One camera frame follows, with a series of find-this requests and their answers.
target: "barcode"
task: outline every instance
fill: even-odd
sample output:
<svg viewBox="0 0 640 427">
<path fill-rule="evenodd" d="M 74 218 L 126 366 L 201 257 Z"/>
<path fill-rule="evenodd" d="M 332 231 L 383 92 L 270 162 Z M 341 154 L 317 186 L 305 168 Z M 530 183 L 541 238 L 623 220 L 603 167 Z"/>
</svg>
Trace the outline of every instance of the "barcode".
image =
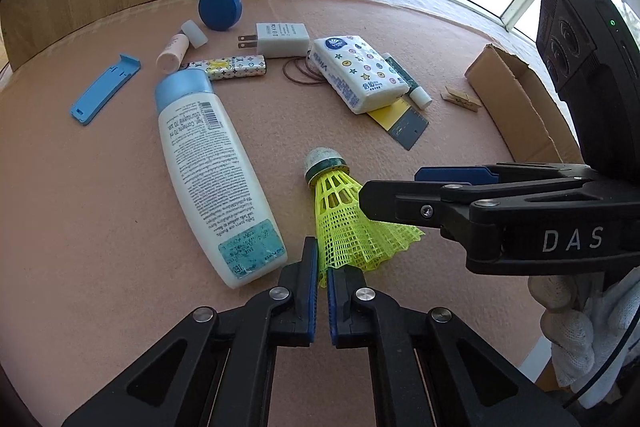
<svg viewBox="0 0 640 427">
<path fill-rule="evenodd" d="M 198 102 L 200 104 L 200 110 L 204 116 L 204 119 L 207 122 L 207 127 L 210 129 L 220 129 L 222 125 L 218 121 L 218 117 L 216 117 L 213 108 L 211 107 L 210 102 Z"/>
</svg>

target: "blue bottle cap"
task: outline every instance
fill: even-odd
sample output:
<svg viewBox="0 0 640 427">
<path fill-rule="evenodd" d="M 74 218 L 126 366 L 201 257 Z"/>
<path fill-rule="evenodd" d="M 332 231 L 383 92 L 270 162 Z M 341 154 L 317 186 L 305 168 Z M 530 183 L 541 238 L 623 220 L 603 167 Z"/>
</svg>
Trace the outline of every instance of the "blue bottle cap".
<svg viewBox="0 0 640 427">
<path fill-rule="evenodd" d="M 167 75 L 156 86 L 156 109 L 160 114 L 170 103 L 195 92 L 213 92 L 207 73 L 187 68 Z"/>
<path fill-rule="evenodd" d="M 207 28 L 223 32 L 240 19 L 242 2 L 240 0 L 200 0 L 198 12 Z"/>
</svg>

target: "white glove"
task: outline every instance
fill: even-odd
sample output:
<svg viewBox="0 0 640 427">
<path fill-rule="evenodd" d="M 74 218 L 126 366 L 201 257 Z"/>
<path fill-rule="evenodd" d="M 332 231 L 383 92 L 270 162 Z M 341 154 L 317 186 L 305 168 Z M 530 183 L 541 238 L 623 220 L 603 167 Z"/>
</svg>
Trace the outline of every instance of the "white glove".
<svg viewBox="0 0 640 427">
<path fill-rule="evenodd" d="M 602 276 L 598 275 L 529 277 L 529 292 L 546 308 L 540 328 L 553 343 L 551 356 L 558 384 L 570 385 L 575 393 L 609 358 L 640 306 L 640 267 L 604 294 Z M 583 407 L 590 409 L 607 396 L 622 366 L 640 355 L 639 341 L 640 326 L 611 366 L 580 397 Z"/>
</svg>

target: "white power adapter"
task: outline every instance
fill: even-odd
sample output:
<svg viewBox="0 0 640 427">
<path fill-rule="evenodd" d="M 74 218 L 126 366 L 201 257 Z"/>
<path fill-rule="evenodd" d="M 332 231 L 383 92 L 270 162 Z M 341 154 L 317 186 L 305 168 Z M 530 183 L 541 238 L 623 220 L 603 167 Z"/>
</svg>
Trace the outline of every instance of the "white power adapter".
<svg viewBox="0 0 640 427">
<path fill-rule="evenodd" d="M 259 22 L 255 35 L 240 35 L 238 48 L 257 48 L 264 58 L 306 57 L 309 34 L 299 23 Z"/>
</svg>

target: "white tube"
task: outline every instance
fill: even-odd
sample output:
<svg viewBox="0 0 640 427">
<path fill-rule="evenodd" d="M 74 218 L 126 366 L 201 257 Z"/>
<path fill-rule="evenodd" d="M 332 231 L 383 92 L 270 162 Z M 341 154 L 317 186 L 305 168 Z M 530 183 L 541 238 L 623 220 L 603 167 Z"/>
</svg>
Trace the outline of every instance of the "white tube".
<svg viewBox="0 0 640 427">
<path fill-rule="evenodd" d="M 187 35 L 183 35 L 182 33 L 174 35 L 171 37 L 166 48 L 158 55 L 156 67 L 165 74 L 178 71 L 188 47 L 189 39 Z"/>
</svg>

